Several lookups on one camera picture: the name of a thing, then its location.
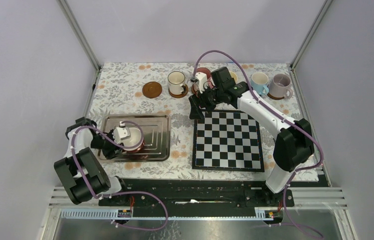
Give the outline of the pink mug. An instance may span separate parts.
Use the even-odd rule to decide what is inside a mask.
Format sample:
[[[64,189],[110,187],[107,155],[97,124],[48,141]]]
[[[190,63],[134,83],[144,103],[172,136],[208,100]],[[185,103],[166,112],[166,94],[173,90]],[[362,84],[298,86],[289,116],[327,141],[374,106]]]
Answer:
[[[198,96],[205,90],[212,88],[214,88],[214,84],[210,70],[205,67],[198,68],[192,85],[192,93]]]

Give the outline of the white red wide cup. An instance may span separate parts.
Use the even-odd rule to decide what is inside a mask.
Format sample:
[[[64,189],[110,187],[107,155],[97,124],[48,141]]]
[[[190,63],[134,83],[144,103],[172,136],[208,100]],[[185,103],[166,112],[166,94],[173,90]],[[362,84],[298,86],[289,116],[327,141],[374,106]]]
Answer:
[[[144,146],[144,140],[142,140],[141,131],[136,127],[129,127],[130,136],[123,140],[122,143],[126,147],[123,150],[128,153],[139,152]]]

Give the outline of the white ribbed mug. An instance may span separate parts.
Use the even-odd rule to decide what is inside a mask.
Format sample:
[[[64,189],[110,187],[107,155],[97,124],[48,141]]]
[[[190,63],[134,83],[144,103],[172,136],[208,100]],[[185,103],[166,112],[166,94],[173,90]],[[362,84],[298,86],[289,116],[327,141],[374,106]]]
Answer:
[[[169,90],[171,91],[171,93],[175,95],[179,95],[182,93],[182,86],[186,85],[186,77],[182,72],[173,71],[169,73],[167,80],[169,83]]]

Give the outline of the metal tray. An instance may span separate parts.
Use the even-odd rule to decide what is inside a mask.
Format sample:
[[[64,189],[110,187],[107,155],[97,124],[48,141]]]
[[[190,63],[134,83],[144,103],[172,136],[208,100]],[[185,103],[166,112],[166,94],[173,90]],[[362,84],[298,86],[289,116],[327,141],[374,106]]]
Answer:
[[[102,130],[109,132],[119,125],[120,121],[133,121],[144,132],[144,146],[135,153],[122,152],[115,158],[106,159],[101,150],[98,160],[102,163],[122,162],[161,162],[170,155],[170,116],[163,113],[114,114],[103,119]]]

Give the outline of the cream yellow mug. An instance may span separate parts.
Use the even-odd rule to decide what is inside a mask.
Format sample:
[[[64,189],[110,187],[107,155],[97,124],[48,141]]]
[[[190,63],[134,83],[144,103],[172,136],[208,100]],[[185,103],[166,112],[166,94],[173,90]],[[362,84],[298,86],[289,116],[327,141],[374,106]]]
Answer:
[[[235,72],[233,72],[233,71],[230,71],[229,73],[230,73],[230,76],[234,79],[234,81],[236,83],[238,83],[238,76],[237,76],[237,74]]]

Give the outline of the blue handled white mug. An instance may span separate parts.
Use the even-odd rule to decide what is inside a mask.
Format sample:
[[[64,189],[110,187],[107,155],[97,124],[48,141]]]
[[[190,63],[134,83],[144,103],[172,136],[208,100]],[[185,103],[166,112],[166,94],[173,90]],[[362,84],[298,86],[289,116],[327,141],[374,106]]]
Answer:
[[[251,85],[259,95],[266,95],[269,93],[268,88],[269,77],[263,72],[255,72],[251,76]]]

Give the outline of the lavender mug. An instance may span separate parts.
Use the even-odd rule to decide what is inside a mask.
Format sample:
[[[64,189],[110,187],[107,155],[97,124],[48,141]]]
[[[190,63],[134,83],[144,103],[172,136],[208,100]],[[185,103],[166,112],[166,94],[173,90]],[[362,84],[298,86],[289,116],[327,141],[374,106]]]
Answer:
[[[276,74],[269,83],[269,93],[274,97],[284,97],[290,99],[293,96],[292,82],[289,76],[285,74]]]

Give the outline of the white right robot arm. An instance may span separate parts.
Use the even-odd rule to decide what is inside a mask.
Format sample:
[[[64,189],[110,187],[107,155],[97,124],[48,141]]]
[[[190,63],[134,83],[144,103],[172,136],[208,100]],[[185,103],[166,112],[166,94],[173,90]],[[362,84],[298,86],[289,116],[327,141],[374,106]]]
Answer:
[[[192,120],[204,119],[204,112],[219,104],[228,104],[256,120],[275,139],[275,166],[262,191],[262,201],[274,206],[281,200],[281,191],[290,183],[297,167],[314,154],[312,129],[305,119],[295,120],[266,102],[253,89],[248,79],[235,82],[226,67],[211,72],[213,88],[208,86],[207,74],[193,72],[191,81],[199,90],[189,97]]]

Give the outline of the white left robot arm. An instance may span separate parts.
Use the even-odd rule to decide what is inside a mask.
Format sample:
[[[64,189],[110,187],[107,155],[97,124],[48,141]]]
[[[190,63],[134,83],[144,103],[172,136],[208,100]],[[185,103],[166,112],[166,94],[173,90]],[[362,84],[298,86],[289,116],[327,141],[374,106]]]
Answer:
[[[79,205],[111,188],[111,181],[99,163],[93,149],[101,150],[107,159],[116,157],[121,148],[111,143],[113,130],[100,134],[96,122],[81,117],[66,130],[68,150],[54,169],[72,203]]]

